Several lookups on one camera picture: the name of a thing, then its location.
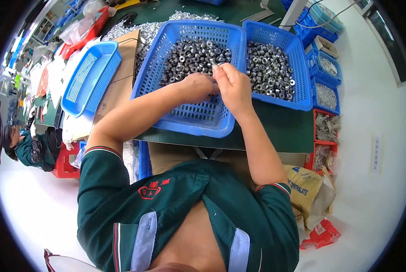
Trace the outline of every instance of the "woman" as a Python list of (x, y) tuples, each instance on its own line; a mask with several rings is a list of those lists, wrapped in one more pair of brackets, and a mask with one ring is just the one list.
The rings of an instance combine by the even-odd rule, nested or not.
[(36, 106), (31, 108), (29, 119), (21, 130), (17, 131), (10, 124), (4, 127), (2, 146), (11, 159), (20, 160), (25, 166), (35, 166), (50, 172), (55, 168), (58, 159), (62, 129), (49, 127), (44, 134), (37, 134), (34, 124), (36, 109)]

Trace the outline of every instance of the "red plastic bag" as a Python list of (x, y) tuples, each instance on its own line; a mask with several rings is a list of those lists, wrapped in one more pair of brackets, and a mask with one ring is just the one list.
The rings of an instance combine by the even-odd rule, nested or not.
[(310, 239), (304, 240), (299, 248), (306, 249), (312, 245), (315, 245), (316, 248), (321, 248), (336, 242), (339, 237), (340, 233), (327, 218), (324, 218), (315, 226), (313, 231), (310, 232)]

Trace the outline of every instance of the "green uniform shirt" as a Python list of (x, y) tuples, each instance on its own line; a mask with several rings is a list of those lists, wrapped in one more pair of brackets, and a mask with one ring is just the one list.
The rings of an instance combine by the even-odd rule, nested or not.
[(37, 134), (38, 139), (42, 145), (42, 158), (39, 162), (34, 163), (32, 161), (31, 150), (32, 150), (32, 138), (31, 132), (26, 129), (19, 130), (20, 137), (24, 136), (23, 139), (19, 143), (17, 143), (15, 147), (15, 155), (21, 161), (22, 164), (25, 166), (35, 166), (39, 168), (43, 168), (44, 163), (48, 163), (52, 168), (55, 166), (55, 160), (50, 152), (49, 146), (46, 142), (46, 135), (45, 134)]
[(129, 185), (121, 157), (99, 146), (85, 152), (80, 167), (79, 243), (103, 271), (146, 271), (200, 199), (228, 272), (295, 269), (299, 237), (287, 185), (253, 192), (212, 160)]

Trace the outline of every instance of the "left hand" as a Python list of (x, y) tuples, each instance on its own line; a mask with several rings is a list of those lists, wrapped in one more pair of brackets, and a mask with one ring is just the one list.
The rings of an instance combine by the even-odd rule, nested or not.
[(218, 95), (218, 85), (208, 73), (192, 73), (177, 84), (182, 104), (196, 104), (209, 99), (209, 95)]

